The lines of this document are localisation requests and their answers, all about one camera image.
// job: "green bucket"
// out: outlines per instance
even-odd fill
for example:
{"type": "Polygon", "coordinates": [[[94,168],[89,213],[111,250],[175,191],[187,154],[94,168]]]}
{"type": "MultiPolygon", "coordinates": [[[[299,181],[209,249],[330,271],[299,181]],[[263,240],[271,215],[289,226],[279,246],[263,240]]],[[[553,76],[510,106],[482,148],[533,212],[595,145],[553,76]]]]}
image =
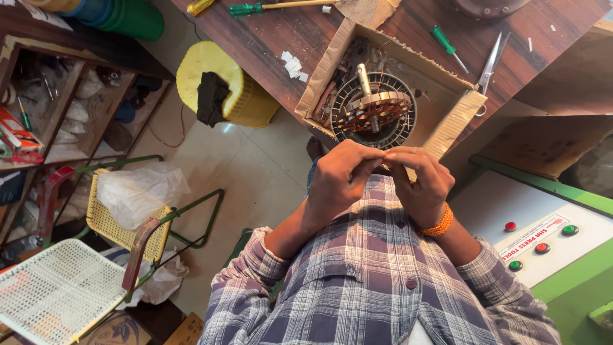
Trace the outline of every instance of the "green bucket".
{"type": "MultiPolygon", "coordinates": [[[[164,18],[154,5],[143,0],[116,1],[123,2],[123,5],[119,6],[121,13],[117,21],[109,25],[107,31],[114,31],[146,41],[155,41],[162,36],[164,18]]],[[[114,15],[115,11],[113,11],[109,21],[113,19],[114,15]]]]}
{"type": "Polygon", "coordinates": [[[115,6],[113,7],[113,12],[107,21],[100,24],[98,28],[103,31],[110,31],[110,27],[115,25],[119,20],[119,17],[123,13],[123,7],[125,5],[125,0],[115,0],[115,6]]]}

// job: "foot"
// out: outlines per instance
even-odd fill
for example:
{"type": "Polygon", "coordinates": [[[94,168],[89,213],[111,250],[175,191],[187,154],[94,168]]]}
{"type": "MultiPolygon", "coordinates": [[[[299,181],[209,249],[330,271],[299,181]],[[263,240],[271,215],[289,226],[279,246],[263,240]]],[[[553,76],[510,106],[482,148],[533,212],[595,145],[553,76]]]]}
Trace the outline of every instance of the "foot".
{"type": "Polygon", "coordinates": [[[321,144],[319,139],[315,139],[315,137],[312,136],[306,144],[306,152],[308,153],[308,156],[311,157],[311,160],[315,161],[317,157],[324,155],[324,146],[321,144]]]}

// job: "tile floor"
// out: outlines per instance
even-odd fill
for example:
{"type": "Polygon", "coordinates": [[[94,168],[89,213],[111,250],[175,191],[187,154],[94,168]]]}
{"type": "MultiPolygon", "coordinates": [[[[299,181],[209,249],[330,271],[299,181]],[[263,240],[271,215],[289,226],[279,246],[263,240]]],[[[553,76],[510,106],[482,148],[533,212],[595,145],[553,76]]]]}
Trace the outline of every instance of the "tile floor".
{"type": "MultiPolygon", "coordinates": [[[[187,49],[199,39],[194,27],[169,0],[153,0],[163,13],[166,30],[157,42],[142,42],[162,64],[176,72],[187,49]]],[[[206,36],[198,29],[198,35],[206,36]]],[[[181,141],[181,99],[177,89],[164,98],[151,121],[151,129],[170,145],[181,141]]],[[[194,199],[223,188],[226,196],[209,242],[201,249],[181,255],[189,274],[170,299],[186,314],[204,318],[210,282],[232,252],[244,228],[275,227],[303,200],[311,159],[305,146],[308,130],[288,111],[280,108],[270,126],[253,129],[228,123],[210,128],[196,120],[185,107],[185,142],[176,149],[159,142],[150,130],[144,132],[132,157],[161,154],[179,166],[188,180],[191,195],[177,202],[185,205],[194,199]]],[[[142,166],[133,164],[127,168],[142,166]]],[[[208,200],[176,219],[173,229],[196,239],[204,233],[215,200],[208,200]]],[[[169,240],[167,249],[182,246],[169,240]]]]}

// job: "control panel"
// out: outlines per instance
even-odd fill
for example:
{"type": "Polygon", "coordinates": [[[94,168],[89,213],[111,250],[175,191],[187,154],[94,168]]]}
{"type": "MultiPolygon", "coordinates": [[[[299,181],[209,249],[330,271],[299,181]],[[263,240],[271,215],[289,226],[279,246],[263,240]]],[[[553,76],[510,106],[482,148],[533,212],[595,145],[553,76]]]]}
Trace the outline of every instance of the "control panel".
{"type": "Polygon", "coordinates": [[[613,238],[613,219],[493,171],[449,206],[530,288],[613,238]]]}

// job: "workbench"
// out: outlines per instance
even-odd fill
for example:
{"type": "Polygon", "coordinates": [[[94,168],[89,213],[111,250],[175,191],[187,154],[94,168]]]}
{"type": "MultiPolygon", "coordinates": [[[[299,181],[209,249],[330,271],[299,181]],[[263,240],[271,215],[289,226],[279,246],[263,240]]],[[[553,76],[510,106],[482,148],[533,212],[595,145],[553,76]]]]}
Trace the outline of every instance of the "workbench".
{"type": "MultiPolygon", "coordinates": [[[[172,0],[184,13],[187,13],[191,1],[172,0]]],[[[344,16],[337,9],[332,9],[331,14],[322,14],[321,6],[308,6],[234,18],[228,5],[242,2],[245,0],[216,0],[196,18],[187,16],[294,114],[306,83],[290,79],[283,68],[285,62],[280,58],[281,53],[290,51],[297,56],[302,72],[311,75],[344,16]]],[[[378,29],[475,84],[498,33],[511,32],[487,89],[487,112],[472,119],[451,150],[610,9],[608,0],[532,0],[502,20],[477,21],[456,11],[449,0],[403,0],[378,29]],[[434,25],[442,27],[469,74],[465,74],[454,57],[448,55],[430,35],[434,25]],[[529,37],[532,52],[528,48],[529,37]]],[[[294,114],[294,117],[302,121],[301,116],[294,114]]],[[[320,139],[330,141],[329,137],[321,138],[320,131],[310,126],[307,128],[313,134],[319,134],[316,136],[320,139]]]]}

